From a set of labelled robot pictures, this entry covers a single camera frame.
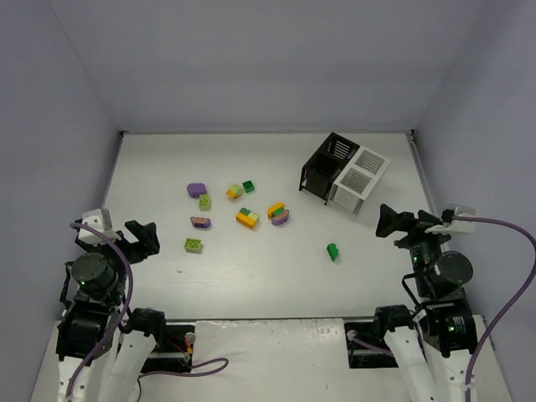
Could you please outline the lime green lego brick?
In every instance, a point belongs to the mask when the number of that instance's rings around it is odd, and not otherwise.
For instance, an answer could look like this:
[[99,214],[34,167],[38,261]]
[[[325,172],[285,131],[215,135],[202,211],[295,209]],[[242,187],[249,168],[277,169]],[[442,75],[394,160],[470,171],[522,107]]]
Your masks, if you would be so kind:
[[183,248],[188,253],[200,254],[203,251],[203,243],[200,239],[187,238]]
[[201,211],[210,211],[211,198],[208,194],[200,194],[198,197],[198,207]]

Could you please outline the purple crown lego brick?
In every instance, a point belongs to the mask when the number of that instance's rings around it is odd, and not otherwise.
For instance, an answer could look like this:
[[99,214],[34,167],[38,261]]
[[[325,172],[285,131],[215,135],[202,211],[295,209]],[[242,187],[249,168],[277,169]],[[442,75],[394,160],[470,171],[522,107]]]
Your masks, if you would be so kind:
[[196,229],[209,229],[212,226],[210,218],[204,217],[191,217],[190,222]]

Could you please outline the dark green lego piece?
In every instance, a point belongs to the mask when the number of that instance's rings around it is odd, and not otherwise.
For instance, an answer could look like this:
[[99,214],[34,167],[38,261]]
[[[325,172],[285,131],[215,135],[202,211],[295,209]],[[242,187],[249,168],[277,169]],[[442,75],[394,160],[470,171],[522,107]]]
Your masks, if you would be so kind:
[[327,253],[332,262],[335,262],[339,256],[339,249],[335,243],[330,243],[327,245]]

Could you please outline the purple rounded lego brick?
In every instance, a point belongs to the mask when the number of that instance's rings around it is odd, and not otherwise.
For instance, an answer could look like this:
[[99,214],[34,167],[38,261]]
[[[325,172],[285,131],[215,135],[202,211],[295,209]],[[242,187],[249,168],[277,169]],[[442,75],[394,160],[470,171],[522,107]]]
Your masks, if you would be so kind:
[[207,188],[204,183],[189,183],[187,192],[190,198],[199,198],[207,193]]

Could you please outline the lime and orange lego stack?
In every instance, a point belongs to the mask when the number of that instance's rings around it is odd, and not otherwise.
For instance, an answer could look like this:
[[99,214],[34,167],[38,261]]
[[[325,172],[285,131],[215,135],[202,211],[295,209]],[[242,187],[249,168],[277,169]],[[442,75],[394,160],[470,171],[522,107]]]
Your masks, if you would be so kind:
[[240,198],[243,194],[244,189],[236,183],[231,184],[226,191],[227,197],[232,200]]

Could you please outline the orange green lime lego stack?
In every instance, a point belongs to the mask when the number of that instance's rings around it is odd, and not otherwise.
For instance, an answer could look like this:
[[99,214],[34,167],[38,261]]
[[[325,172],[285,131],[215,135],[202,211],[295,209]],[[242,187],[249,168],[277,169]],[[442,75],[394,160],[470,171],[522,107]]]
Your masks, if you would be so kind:
[[235,219],[248,229],[254,229],[260,220],[258,214],[247,208],[241,208],[237,215],[235,215]]

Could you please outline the dark green square lego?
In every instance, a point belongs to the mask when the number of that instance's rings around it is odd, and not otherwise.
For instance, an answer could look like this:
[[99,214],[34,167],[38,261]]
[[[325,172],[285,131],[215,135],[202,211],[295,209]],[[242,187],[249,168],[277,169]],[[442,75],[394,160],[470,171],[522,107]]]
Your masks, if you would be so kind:
[[252,193],[255,191],[255,185],[253,184],[251,180],[243,182],[242,187],[245,193]]

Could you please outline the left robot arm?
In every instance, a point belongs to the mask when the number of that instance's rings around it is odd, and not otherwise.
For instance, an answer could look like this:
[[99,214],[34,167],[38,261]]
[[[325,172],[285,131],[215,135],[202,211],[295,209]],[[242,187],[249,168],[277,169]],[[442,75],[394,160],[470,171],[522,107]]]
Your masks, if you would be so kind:
[[157,226],[131,220],[125,227],[135,241],[96,217],[71,224],[84,252],[65,264],[65,279],[78,285],[75,295],[60,294],[65,306],[55,349],[60,401],[130,400],[148,355],[167,333],[163,312],[130,308],[131,267],[159,253]]

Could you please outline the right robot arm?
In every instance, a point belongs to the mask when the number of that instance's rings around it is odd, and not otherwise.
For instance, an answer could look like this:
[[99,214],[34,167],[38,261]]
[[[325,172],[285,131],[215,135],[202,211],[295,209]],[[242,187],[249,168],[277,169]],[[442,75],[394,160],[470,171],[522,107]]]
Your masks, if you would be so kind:
[[472,263],[460,252],[443,250],[453,235],[475,230],[466,207],[441,217],[423,210],[396,212],[381,204],[376,235],[404,233],[394,246],[408,250],[412,271],[401,283],[411,301],[377,307],[374,329],[394,357],[413,401],[476,401],[476,381],[468,372],[477,349],[477,326],[463,290]]

